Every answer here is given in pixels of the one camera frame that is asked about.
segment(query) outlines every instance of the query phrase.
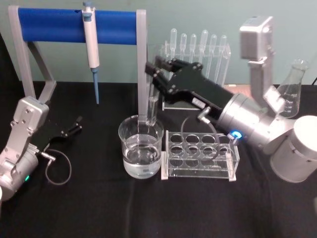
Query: glass beaker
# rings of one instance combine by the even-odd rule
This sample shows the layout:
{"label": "glass beaker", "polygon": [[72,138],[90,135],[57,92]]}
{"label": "glass beaker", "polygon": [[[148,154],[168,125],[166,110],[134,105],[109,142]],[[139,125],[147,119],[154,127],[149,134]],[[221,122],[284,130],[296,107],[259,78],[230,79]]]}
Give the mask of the glass beaker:
{"label": "glass beaker", "polygon": [[281,97],[285,99],[284,110],[280,113],[285,118],[296,116],[299,110],[302,79],[305,71],[308,69],[308,62],[302,59],[296,59],[292,63],[291,71],[287,78],[277,88]]}
{"label": "glass beaker", "polygon": [[159,121],[149,124],[145,116],[135,115],[119,126],[123,165],[136,179],[147,179],[157,173],[161,164],[164,129]]}

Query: blue pipette tip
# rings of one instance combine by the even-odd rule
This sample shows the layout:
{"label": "blue pipette tip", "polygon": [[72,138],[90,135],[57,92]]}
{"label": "blue pipette tip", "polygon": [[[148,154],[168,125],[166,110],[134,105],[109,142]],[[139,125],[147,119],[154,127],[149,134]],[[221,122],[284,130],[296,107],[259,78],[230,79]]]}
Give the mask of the blue pipette tip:
{"label": "blue pipette tip", "polygon": [[96,96],[96,103],[99,105],[99,91],[98,91],[98,71],[93,71],[93,78],[94,78],[94,86],[95,86],[95,96]]}

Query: cable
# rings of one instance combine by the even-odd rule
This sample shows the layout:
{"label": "cable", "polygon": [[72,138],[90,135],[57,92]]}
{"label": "cable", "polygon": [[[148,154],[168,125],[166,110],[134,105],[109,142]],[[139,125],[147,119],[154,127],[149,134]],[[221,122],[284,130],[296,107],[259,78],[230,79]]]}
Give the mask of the cable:
{"label": "cable", "polygon": [[72,172],[71,162],[70,162],[69,158],[68,158],[63,152],[60,152],[59,150],[48,149],[48,150],[46,150],[46,151],[55,152],[55,153],[58,153],[58,154],[64,156],[65,159],[66,159],[66,161],[67,161],[68,164],[69,164],[69,175],[68,175],[68,178],[67,178],[64,182],[54,182],[54,181],[52,181],[52,180],[49,178],[49,176],[48,176],[49,166],[51,165],[51,161],[49,161],[49,163],[48,163],[48,165],[46,166],[46,169],[45,169],[45,176],[46,176],[47,180],[48,180],[51,184],[57,185],[57,186],[66,184],[66,183],[70,180],[71,172]]}
{"label": "cable", "polygon": [[[181,127],[180,127],[180,132],[181,132],[181,134],[183,134],[185,122],[189,119],[189,117],[190,117],[190,116],[186,117],[186,118],[184,119],[184,121],[182,122],[182,125],[181,125]],[[215,147],[216,153],[215,153],[215,155],[211,158],[211,160],[214,160],[214,159],[219,155],[219,150],[218,150],[217,148],[218,148],[219,145],[220,145],[220,139],[219,139],[219,135],[218,135],[218,133],[217,133],[217,130],[215,129],[215,127],[213,126],[213,124],[212,124],[211,122],[209,122],[207,125],[209,126],[209,128],[210,128],[211,131],[213,132],[213,134],[214,134],[214,140],[215,140],[215,142],[218,144],[218,145]]]}
{"label": "cable", "polygon": [[317,78],[315,78],[315,80],[313,81],[312,85],[314,85],[316,83],[316,81],[317,81]]}

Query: black table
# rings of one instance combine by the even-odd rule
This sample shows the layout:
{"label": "black table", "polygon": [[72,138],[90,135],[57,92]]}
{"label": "black table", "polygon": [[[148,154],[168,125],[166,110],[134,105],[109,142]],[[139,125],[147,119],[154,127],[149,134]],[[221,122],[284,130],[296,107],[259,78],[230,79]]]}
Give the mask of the black table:
{"label": "black table", "polygon": [[[36,84],[39,92],[42,83]],[[20,84],[1,88],[0,148],[23,97]],[[37,138],[70,126],[81,115],[83,131],[63,145],[73,174],[64,186],[49,184],[47,161],[17,194],[2,205],[0,238],[316,238],[317,173],[299,184],[279,179],[267,156],[241,143],[237,181],[170,178],[147,180],[124,170],[117,129],[136,114],[136,85],[100,84],[95,104],[92,83],[58,83],[46,125]],[[299,116],[317,115],[317,87],[303,86]],[[185,112],[165,111],[165,129],[179,131]],[[190,119],[186,131],[208,128]],[[60,174],[67,168],[56,165]]]}

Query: blue bar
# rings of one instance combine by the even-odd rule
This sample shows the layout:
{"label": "blue bar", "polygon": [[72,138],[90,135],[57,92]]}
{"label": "blue bar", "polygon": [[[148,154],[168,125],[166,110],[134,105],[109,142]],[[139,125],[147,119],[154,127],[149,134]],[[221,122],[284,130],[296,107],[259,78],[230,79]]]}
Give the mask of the blue bar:
{"label": "blue bar", "polygon": [[[81,10],[19,8],[23,40],[85,43]],[[96,10],[100,44],[136,45],[136,12]]]}

